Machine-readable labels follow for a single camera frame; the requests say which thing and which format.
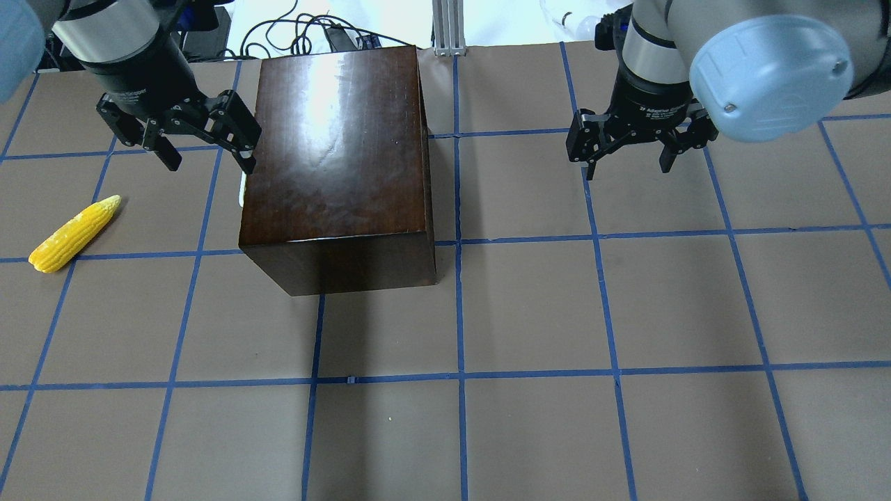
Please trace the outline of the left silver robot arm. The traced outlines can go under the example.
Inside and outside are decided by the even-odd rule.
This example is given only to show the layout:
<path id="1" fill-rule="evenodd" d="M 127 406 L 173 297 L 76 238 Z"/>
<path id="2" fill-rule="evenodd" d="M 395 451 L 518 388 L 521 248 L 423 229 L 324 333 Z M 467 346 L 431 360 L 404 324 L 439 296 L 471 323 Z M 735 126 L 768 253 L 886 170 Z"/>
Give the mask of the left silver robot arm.
<path id="1" fill-rule="evenodd" d="M 249 175 L 261 126 L 235 90 L 210 97 L 171 32 L 185 3 L 150 1 L 3 1 L 2 100 L 40 63 L 54 34 L 99 80 L 96 105 L 117 139 L 154 153 L 171 171 L 181 156 L 169 141 L 188 134 L 232 153 Z"/>

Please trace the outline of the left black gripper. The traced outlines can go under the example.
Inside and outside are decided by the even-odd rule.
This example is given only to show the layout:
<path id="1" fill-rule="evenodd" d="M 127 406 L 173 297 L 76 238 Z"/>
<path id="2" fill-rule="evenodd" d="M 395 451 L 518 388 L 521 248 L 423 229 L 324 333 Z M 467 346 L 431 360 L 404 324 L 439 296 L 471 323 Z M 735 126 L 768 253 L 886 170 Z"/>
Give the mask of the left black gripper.
<path id="1" fill-rule="evenodd" d="M 216 97 L 204 95 L 168 33 L 156 32 L 152 41 L 127 57 L 105 63 L 86 61 L 83 66 L 105 89 L 96 110 L 124 145 L 152 152 L 175 172 L 182 156 L 160 128 L 166 134 L 191 134 L 231 152 L 243 174 L 253 174 L 254 151 L 262 133 L 257 118 L 235 90 Z M 164 122 L 175 106 L 187 113 L 192 129 Z"/>

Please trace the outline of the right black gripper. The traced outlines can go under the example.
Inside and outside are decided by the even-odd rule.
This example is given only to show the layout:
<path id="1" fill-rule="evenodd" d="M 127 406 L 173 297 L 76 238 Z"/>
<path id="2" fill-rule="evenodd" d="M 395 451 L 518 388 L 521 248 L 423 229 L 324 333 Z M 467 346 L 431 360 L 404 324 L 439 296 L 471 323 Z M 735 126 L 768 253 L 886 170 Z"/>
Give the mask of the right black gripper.
<path id="1" fill-rule="evenodd" d="M 567 159 L 585 163 L 585 179 L 593 180 L 600 159 L 624 145 L 659 141 L 662 173 L 690 149 L 703 149 L 719 131 L 709 112 L 693 96 L 687 80 L 658 83 L 620 66 L 607 114 L 579 109 L 566 138 Z"/>

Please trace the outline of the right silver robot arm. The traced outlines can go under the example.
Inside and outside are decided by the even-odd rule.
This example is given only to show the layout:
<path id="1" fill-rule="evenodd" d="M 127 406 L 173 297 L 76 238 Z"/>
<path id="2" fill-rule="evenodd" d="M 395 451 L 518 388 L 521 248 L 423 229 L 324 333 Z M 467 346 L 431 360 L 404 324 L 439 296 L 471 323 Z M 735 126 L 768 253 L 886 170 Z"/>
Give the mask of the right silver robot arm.
<path id="1" fill-rule="evenodd" d="M 588 180 L 624 146 L 661 143 L 668 173 L 720 134 L 774 141 L 889 90 L 888 1 L 633 1 L 594 43 L 617 75 L 607 110 L 578 110 L 567 133 Z"/>

